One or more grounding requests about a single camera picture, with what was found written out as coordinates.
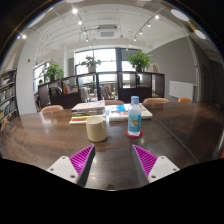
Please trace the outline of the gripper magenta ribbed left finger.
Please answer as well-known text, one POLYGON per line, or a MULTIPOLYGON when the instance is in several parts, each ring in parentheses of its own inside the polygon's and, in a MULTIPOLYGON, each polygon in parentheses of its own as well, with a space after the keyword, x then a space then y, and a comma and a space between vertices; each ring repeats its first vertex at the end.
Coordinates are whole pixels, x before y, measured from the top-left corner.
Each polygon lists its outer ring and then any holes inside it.
POLYGON ((95 145, 92 144, 70 157, 61 156, 47 169, 47 171, 84 187, 88 179, 94 156, 95 145))

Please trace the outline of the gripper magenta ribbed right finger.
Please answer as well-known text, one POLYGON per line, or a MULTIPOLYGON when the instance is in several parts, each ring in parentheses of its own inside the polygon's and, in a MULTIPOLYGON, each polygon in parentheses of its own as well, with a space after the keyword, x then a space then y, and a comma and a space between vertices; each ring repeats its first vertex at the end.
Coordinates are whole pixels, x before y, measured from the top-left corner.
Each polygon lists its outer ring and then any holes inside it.
POLYGON ((132 157, 141 187, 179 171, 166 156, 157 157, 137 145, 132 145, 132 157))

